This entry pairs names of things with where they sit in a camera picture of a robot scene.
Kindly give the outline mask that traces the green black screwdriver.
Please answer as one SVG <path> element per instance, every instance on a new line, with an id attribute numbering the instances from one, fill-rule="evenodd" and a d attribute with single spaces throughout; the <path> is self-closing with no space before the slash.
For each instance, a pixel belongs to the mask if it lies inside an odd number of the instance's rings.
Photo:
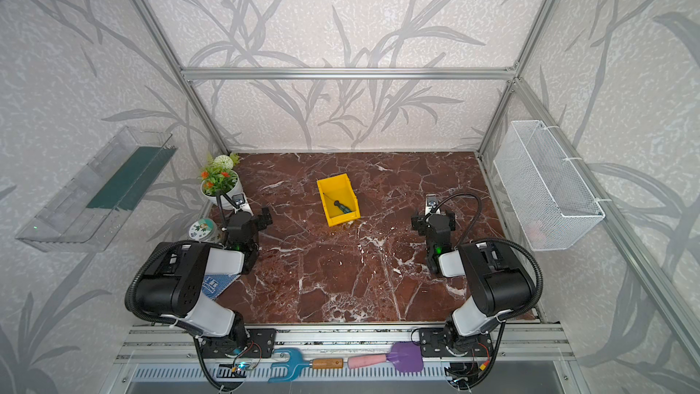
<path id="1" fill-rule="evenodd" d="M 347 215 L 348 213 L 353 213 L 353 211 L 348 206 L 342 204 L 342 202 L 335 201 L 334 206 L 337 207 L 340 211 L 342 211 L 344 215 Z"/>

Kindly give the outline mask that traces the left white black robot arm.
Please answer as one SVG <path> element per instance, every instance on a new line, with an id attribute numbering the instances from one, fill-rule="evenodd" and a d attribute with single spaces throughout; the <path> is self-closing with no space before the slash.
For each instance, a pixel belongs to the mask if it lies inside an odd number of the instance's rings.
<path id="1" fill-rule="evenodd" d="M 160 243 L 133 278 L 125 307 L 137 318 L 180 328 L 203 359 L 269 359 L 273 328 L 248 330 L 244 317 L 214 294 L 228 278 L 246 275 L 259 255 L 259 233 L 273 223 L 270 210 L 242 208 L 219 227 L 209 218 L 192 224 L 189 240 Z"/>

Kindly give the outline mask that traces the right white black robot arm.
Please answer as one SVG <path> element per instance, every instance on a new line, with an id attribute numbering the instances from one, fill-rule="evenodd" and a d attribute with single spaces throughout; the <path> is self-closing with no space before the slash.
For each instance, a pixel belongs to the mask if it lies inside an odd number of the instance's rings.
<path id="1" fill-rule="evenodd" d="M 424 358 L 491 356 L 491 333 L 508 320 L 532 310 L 544 288 L 543 270 L 532 253 L 510 240 L 485 238 L 451 243 L 454 215 L 411 217 L 414 231 L 426 238 L 428 270 L 443 278 L 462 277 L 468 285 L 465 303 L 455 309 L 442 328 L 421 328 L 419 346 Z"/>

